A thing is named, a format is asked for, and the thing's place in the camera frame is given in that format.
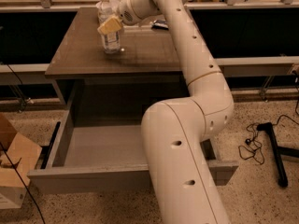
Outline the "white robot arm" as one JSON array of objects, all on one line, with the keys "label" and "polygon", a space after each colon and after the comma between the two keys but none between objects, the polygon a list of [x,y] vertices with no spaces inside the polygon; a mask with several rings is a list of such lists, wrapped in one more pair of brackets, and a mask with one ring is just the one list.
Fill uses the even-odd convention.
[{"label": "white robot arm", "polygon": [[151,105],[141,135],[164,224],[231,224],[201,143],[223,130],[234,100],[186,0],[121,0],[119,19],[134,25],[164,15],[189,96]]}]

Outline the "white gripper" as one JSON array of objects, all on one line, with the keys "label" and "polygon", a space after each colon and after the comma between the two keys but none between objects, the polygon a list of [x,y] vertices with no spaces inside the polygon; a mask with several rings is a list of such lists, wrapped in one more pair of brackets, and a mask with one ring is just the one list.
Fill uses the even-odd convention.
[{"label": "white gripper", "polygon": [[119,16],[109,16],[100,26],[97,31],[101,35],[116,33],[122,29],[122,22],[125,25],[135,25],[140,22],[140,18],[135,14],[130,0],[121,0],[118,6]]}]

